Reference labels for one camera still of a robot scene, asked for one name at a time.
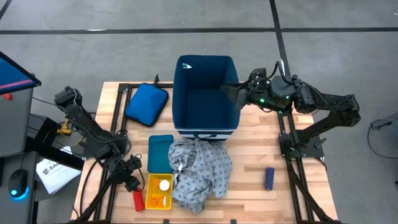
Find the yellow tray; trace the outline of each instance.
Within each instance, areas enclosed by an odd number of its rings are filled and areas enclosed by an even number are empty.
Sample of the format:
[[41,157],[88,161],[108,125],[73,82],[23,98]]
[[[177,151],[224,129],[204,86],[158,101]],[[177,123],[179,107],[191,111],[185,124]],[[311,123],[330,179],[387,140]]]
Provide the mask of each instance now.
[[[159,182],[167,180],[170,188],[163,191],[159,188]],[[149,174],[145,209],[170,210],[172,208],[173,174]]]

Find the blue fabric bin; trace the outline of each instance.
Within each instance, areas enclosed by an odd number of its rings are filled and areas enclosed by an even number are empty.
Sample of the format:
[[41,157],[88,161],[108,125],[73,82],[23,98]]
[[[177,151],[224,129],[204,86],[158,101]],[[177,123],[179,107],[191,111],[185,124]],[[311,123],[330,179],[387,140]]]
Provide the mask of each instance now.
[[182,137],[227,140],[238,127],[240,111],[220,86],[237,82],[229,56],[181,56],[174,76],[173,122]]

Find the gray patterned cloth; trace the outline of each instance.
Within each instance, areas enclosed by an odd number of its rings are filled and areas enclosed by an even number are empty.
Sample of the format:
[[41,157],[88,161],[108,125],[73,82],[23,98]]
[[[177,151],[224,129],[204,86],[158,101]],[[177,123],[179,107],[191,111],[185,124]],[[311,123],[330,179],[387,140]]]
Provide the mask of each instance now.
[[217,198],[226,195],[232,161],[222,142],[178,139],[169,148],[169,164],[174,169],[172,197],[179,207],[198,214],[211,192]]

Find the wooden tabletop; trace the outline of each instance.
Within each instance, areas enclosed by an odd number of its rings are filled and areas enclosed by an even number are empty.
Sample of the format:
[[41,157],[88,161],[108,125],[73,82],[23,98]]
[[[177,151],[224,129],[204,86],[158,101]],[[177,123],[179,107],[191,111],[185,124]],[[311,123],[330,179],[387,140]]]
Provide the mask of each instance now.
[[[99,99],[96,121],[106,130],[110,130],[119,82],[105,82]],[[151,135],[173,134],[175,139],[181,138],[174,129],[172,119],[172,89],[169,92],[165,109],[152,128],[144,127],[133,121],[127,122],[127,130],[132,142],[131,154],[142,154],[142,169],[144,177],[148,177],[148,138]],[[118,126],[120,129],[125,96],[122,98]],[[303,129],[313,123],[311,115],[299,114],[294,111],[294,121],[297,129]],[[205,210],[194,215],[185,208],[172,207],[171,210],[144,210],[136,212],[132,193],[123,185],[118,185],[112,223],[162,223],[169,219],[170,223],[230,223],[237,219],[238,223],[295,223],[292,196],[289,187],[285,159],[280,155],[277,135],[279,123],[277,113],[264,113],[258,107],[245,106],[241,111],[238,129],[225,142],[227,152],[233,161],[233,170],[226,197],[216,199],[213,195],[206,201]],[[94,162],[85,162],[81,173],[80,185],[75,200],[75,208],[79,209],[80,194],[88,169]],[[312,158],[303,159],[308,188],[319,206],[331,218],[337,219],[335,205],[331,196],[328,177],[324,166]],[[265,168],[274,167],[274,189],[264,190]],[[98,192],[102,168],[97,165],[85,189],[83,211]],[[305,205],[299,193],[300,207],[303,218],[306,218]],[[104,219],[108,193],[103,200],[101,218]]]

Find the monitor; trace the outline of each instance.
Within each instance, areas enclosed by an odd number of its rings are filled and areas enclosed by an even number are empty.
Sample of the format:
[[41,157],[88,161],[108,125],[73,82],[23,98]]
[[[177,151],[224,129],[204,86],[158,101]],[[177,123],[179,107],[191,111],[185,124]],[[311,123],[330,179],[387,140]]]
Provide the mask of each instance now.
[[0,95],[40,86],[42,82],[0,52]]

